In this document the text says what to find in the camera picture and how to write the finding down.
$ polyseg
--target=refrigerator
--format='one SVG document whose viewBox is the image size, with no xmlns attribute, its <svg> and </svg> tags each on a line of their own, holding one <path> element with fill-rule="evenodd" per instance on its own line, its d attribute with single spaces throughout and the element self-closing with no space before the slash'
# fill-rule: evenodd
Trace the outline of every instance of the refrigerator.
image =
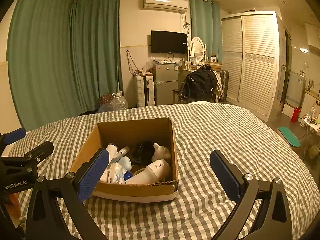
<svg viewBox="0 0 320 240">
<path fill-rule="evenodd" d="M 171 105 L 172 90 L 178 89 L 178 64 L 154 66 L 156 105 Z"/>
</svg>

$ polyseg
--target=black suitcase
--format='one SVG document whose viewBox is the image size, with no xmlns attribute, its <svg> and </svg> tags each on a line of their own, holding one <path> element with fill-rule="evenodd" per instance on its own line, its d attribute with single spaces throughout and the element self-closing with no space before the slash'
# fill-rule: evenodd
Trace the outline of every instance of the black suitcase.
<svg viewBox="0 0 320 240">
<path fill-rule="evenodd" d="M 222 95 L 220 96 L 219 102 L 224 102 L 227 100 L 228 83 L 229 83 L 229 71 L 221 70 L 221 85 L 222 85 Z"/>
</svg>

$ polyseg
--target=green stool seat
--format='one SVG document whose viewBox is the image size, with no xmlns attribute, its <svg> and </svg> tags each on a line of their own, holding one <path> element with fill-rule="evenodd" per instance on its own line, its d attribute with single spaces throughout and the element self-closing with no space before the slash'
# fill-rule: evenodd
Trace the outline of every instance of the green stool seat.
<svg viewBox="0 0 320 240">
<path fill-rule="evenodd" d="M 280 133 L 283 135 L 283 137 L 287 140 L 287 142 L 290 144 L 290 146 L 293 147 L 300 147 L 301 143 L 298 140 L 298 138 L 290 131 L 289 128 L 287 127 L 279 127 L 278 130 L 280 131 Z"/>
</svg>

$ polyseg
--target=gingham blanket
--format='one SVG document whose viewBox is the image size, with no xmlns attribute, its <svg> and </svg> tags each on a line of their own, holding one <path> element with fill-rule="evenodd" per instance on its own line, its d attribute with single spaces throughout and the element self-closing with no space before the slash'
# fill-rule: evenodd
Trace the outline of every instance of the gingham blanket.
<svg viewBox="0 0 320 240">
<path fill-rule="evenodd" d="M 235 203 L 228 200 L 209 166 L 209 155 L 219 149 L 243 173 L 271 181 L 280 177 L 289 200 L 293 239 L 305 232 L 320 207 L 320 194 L 300 158 L 269 127 L 248 110 L 226 104 L 153 106 L 92 114 L 49 123 L 31 131 L 12 148 L 22 156 L 50 140 L 53 154 L 39 165 L 38 174 L 62 178 L 97 122 L 170 117 L 176 134 L 179 191 L 172 202 L 127 203 L 92 196 L 84 204 L 108 239 L 211 239 Z M 31 190 L 20 193 L 25 222 Z M 79 237 L 66 206 L 63 216 Z M 259 201 L 240 237 L 257 214 Z"/>
</svg>

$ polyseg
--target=television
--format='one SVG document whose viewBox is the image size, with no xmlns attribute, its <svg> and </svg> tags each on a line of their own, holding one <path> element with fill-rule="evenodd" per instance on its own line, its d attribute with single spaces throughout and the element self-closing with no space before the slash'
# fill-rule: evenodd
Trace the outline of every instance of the television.
<svg viewBox="0 0 320 240">
<path fill-rule="evenodd" d="M 187 54 L 188 35 L 186 33 L 151 31 L 151 52 Z"/>
</svg>

